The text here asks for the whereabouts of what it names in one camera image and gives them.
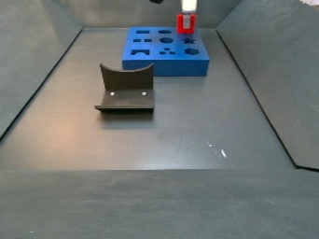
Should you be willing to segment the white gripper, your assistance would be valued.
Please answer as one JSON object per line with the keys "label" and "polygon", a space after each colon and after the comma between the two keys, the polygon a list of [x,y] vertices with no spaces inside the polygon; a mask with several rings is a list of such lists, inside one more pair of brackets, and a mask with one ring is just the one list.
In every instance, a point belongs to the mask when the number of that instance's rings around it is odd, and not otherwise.
{"label": "white gripper", "polygon": [[[192,14],[198,10],[198,0],[180,0],[180,6],[182,6],[182,13],[183,14]],[[183,18],[183,28],[190,28],[190,19]]]}

